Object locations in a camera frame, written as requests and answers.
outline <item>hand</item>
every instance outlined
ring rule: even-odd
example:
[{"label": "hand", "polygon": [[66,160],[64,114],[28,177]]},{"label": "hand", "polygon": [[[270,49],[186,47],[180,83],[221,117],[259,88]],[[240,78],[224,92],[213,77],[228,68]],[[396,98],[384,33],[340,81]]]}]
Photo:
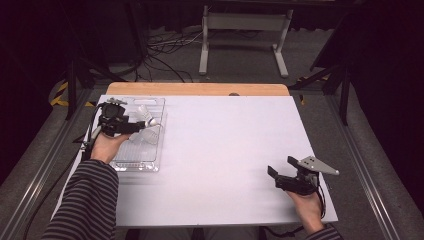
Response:
[{"label": "hand", "polygon": [[91,159],[109,164],[118,153],[121,144],[130,136],[130,134],[122,134],[118,137],[109,137],[101,132],[94,143]]},{"label": "hand", "polygon": [[321,222],[321,201],[317,193],[307,196],[289,191],[286,193],[293,199],[297,215],[309,235],[324,229],[324,224]]}]

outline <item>striped shirt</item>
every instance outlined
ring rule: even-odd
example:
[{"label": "striped shirt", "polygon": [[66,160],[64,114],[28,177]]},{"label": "striped shirt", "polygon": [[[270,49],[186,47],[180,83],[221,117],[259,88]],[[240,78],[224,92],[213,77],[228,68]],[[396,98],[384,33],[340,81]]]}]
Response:
[{"label": "striped shirt", "polygon": [[306,240],[343,240],[342,235],[331,224],[327,224],[326,228],[309,235]]},{"label": "striped shirt", "polygon": [[42,239],[114,239],[118,183],[108,164],[81,162]]}]

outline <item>white table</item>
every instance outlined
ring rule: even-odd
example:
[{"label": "white table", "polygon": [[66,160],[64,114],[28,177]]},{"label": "white table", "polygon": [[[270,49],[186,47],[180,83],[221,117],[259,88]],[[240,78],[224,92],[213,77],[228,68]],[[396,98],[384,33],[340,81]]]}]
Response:
[{"label": "white table", "polygon": [[[154,97],[166,98],[168,113],[160,171],[118,174],[117,226],[299,221],[291,199],[267,175],[270,165],[295,176],[287,156],[314,155],[292,97]],[[321,185],[327,202],[324,221],[337,221],[322,177]]]}]

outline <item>floor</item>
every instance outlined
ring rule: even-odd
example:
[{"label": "floor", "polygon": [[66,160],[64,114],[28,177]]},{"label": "floor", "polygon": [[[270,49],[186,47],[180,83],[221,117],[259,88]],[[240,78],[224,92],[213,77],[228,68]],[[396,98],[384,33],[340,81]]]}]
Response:
[{"label": "floor", "polygon": [[[163,31],[152,31],[150,35],[158,33]],[[270,50],[278,35],[269,32],[213,34],[208,73],[204,76],[198,74],[201,50],[199,38],[190,39],[190,44],[171,54],[160,53],[156,57],[173,69],[184,71],[178,73],[187,82],[292,85],[299,77],[312,75],[309,67],[331,33],[321,30],[292,30],[288,33],[283,47],[283,57],[290,75],[286,79],[280,77]],[[130,81],[181,81],[175,72],[169,71],[167,66],[153,58],[147,59],[146,64],[150,67],[142,64],[137,72],[122,77]],[[128,66],[116,65],[111,70],[118,71],[125,67]],[[52,89],[52,96],[61,83],[62,79],[58,79],[57,86]],[[99,80],[93,90],[80,89],[80,99],[86,97],[88,101],[97,101],[106,92],[108,83],[108,80]],[[339,93],[334,96],[323,96],[319,91],[302,93],[303,102],[300,101],[300,92],[292,91],[291,95],[315,155],[326,159],[330,166],[341,172],[340,176],[326,175],[325,179],[339,217],[334,225],[345,239],[424,239],[422,215],[370,129],[354,88],[350,89],[348,127],[340,123],[334,111]],[[66,170],[67,166],[79,149],[80,144],[74,143],[77,142],[74,140],[85,133],[94,110],[93,107],[80,107],[77,117],[65,121],[67,108],[60,105],[53,108],[39,134],[0,188],[0,229],[3,229],[0,239],[24,238],[32,216],[35,217],[26,239],[40,238],[64,186],[69,171]],[[272,228],[284,232],[297,226],[299,224]],[[117,239],[124,239],[126,231],[118,229]],[[301,232],[291,239],[304,237],[305,233]]]}]

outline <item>yellow tape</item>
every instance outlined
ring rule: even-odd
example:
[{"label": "yellow tape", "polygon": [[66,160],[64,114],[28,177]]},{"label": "yellow tape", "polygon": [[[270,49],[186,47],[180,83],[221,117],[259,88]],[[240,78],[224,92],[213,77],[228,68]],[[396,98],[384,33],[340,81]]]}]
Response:
[{"label": "yellow tape", "polygon": [[[50,105],[52,105],[52,106],[59,105],[59,106],[64,106],[64,107],[69,106],[68,101],[60,100],[60,98],[62,97],[62,94],[65,92],[66,88],[68,88],[68,81],[64,80],[62,85],[60,85],[59,89],[57,90],[53,100],[50,101]],[[86,107],[95,107],[96,102],[86,102],[85,106]]]}]

